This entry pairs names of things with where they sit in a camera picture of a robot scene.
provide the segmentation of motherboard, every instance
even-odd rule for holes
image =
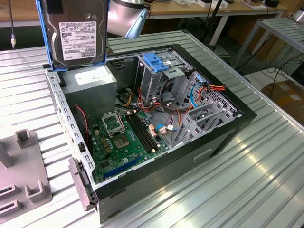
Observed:
[[[111,115],[89,126],[93,133],[96,183],[169,149],[161,135],[151,136],[149,126],[151,123],[142,111],[132,116]],[[120,128],[120,132],[113,133],[114,128]]]

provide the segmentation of slotted metal surface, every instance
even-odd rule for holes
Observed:
[[[304,52],[304,24],[289,18],[262,19],[260,26]]]
[[[190,34],[181,31],[110,40],[115,52],[181,44],[256,113],[218,156],[110,219],[104,227],[300,227],[304,223],[303,127],[272,105]],[[36,130],[53,200],[2,224],[11,227],[99,227],[83,211],[67,148],[41,64],[44,47],[0,54],[0,139]]]

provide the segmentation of gray plastic stand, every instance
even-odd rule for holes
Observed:
[[[0,177],[0,224],[52,200],[34,131],[1,140]]]

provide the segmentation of metal shelf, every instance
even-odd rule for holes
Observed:
[[[265,39],[269,33],[272,33],[292,47],[304,52],[304,24],[299,24],[290,18],[259,19],[252,28],[242,48],[239,50],[236,60],[233,63],[234,68],[238,65],[259,28],[264,28],[266,30],[266,33],[263,36]]]

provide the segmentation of barcode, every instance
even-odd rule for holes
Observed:
[[[65,51],[65,54],[77,53],[77,52],[79,52],[79,50],[68,50],[68,51]]]
[[[94,56],[94,55],[95,55],[94,53],[90,53],[90,54],[87,54],[87,55],[81,54],[81,57],[89,57],[89,56]]]
[[[92,51],[95,51],[95,49],[94,49],[94,48],[85,49],[85,51],[84,51],[84,52],[92,52]]]

